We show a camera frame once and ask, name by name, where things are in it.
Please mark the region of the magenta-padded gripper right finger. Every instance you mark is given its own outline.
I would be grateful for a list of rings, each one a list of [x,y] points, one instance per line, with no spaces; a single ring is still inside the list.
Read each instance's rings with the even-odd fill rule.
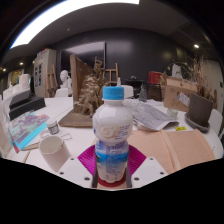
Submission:
[[[128,188],[140,188],[167,175],[155,157],[146,157],[134,146],[129,146],[126,170]]]

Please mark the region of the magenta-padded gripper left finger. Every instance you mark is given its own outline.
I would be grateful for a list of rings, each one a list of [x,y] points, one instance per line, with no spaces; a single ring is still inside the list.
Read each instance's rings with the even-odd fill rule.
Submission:
[[[78,157],[70,157],[58,171],[58,176],[84,188],[96,188],[95,146],[90,146]]]

